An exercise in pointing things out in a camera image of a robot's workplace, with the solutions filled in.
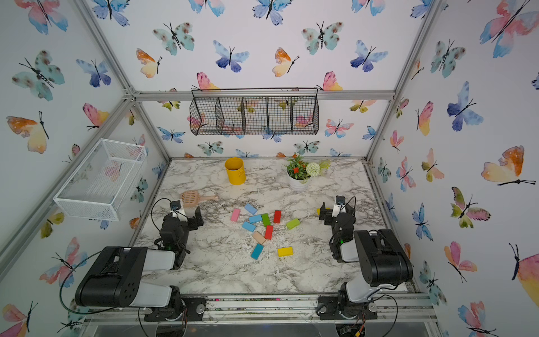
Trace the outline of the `lime green block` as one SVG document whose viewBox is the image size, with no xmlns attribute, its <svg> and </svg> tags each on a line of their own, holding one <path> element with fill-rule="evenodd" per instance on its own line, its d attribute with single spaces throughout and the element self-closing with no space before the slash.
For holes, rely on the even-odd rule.
<svg viewBox="0 0 539 337">
<path fill-rule="evenodd" d="M 286 223 L 286 227 L 288 230 L 292 230 L 299 225 L 300 225 L 300 221 L 297 218 L 290 220 L 289 222 Z"/>
</svg>

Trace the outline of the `yellow block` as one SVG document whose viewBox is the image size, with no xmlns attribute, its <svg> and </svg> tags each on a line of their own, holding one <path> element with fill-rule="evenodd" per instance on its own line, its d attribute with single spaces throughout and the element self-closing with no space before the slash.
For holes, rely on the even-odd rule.
<svg viewBox="0 0 539 337">
<path fill-rule="evenodd" d="M 278 257 L 287 257 L 294 254 L 292 247 L 284 247 L 277 250 Z"/>
</svg>

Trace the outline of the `red block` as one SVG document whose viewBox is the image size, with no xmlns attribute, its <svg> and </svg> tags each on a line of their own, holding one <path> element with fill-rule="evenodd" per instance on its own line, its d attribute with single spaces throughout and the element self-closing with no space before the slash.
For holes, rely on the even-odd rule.
<svg viewBox="0 0 539 337">
<path fill-rule="evenodd" d="M 271 240 L 272 236 L 273 236 L 273 232 L 274 232 L 274 227 L 273 226 L 266 227 L 266 229 L 265 229 L 265 239 L 266 240 Z"/>
<path fill-rule="evenodd" d="M 273 223 L 279 224 L 281 223 L 282 218 L 282 212 L 280 210 L 276 210 L 273 218 Z"/>
</svg>

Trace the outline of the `teal block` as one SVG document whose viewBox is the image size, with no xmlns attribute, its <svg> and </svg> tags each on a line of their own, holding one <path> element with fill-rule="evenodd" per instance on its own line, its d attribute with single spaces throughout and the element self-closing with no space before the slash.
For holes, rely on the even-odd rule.
<svg viewBox="0 0 539 337">
<path fill-rule="evenodd" d="M 251 258 L 254 260 L 258 260 L 262 254 L 263 249 L 264 246 L 262 244 L 256 244 L 254 250 L 251 253 Z"/>
</svg>

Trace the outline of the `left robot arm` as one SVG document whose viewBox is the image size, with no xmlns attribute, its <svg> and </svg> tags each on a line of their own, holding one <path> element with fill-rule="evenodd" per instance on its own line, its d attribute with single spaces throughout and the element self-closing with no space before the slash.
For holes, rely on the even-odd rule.
<svg viewBox="0 0 539 337">
<path fill-rule="evenodd" d="M 204 225 L 202 212 L 191 218 L 164 217 L 157 249 L 105 247 L 79 284 L 74 300 L 81 307 L 149 308 L 147 322 L 186 320 L 189 307 L 177 286 L 143 281 L 146 272 L 178 270 L 190 253 L 189 233 Z"/>
</svg>

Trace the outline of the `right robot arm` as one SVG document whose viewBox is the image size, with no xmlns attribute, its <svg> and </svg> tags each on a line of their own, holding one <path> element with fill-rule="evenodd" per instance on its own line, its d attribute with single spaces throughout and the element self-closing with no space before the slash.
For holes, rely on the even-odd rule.
<svg viewBox="0 0 539 337">
<path fill-rule="evenodd" d="M 341 285 L 335 296 L 320 296 L 316 313 L 321 320 L 375 320 L 375 297 L 413 279 L 404 249 L 390 229 L 356 230 L 355 209 L 338 197 L 332 209 L 322 205 L 319 219 L 331 228 L 331 256 L 339 263 L 358 263 L 360 273 Z"/>
</svg>

